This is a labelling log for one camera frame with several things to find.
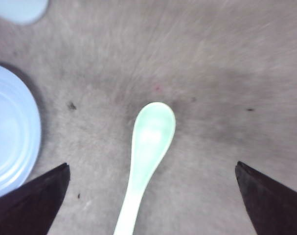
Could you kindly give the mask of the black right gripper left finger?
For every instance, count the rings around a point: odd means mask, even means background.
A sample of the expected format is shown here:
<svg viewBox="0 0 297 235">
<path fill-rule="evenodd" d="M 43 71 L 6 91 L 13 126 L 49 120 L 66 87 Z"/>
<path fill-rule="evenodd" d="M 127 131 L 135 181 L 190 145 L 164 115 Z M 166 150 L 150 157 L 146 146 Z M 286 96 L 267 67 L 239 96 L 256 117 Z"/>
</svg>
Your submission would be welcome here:
<svg viewBox="0 0 297 235">
<path fill-rule="evenodd" d="M 69 181 L 70 167 L 63 163 L 0 197 L 0 235 L 46 235 Z"/>
</svg>

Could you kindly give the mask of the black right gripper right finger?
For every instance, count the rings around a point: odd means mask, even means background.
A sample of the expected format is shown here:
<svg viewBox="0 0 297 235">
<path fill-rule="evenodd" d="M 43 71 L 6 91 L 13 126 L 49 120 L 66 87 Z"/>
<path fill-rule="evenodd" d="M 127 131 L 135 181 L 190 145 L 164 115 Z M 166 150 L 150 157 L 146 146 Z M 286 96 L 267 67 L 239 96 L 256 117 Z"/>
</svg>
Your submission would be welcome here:
<svg viewBox="0 0 297 235">
<path fill-rule="evenodd" d="M 238 161 L 235 176 L 258 235 L 297 235 L 297 192 Z"/>
</svg>

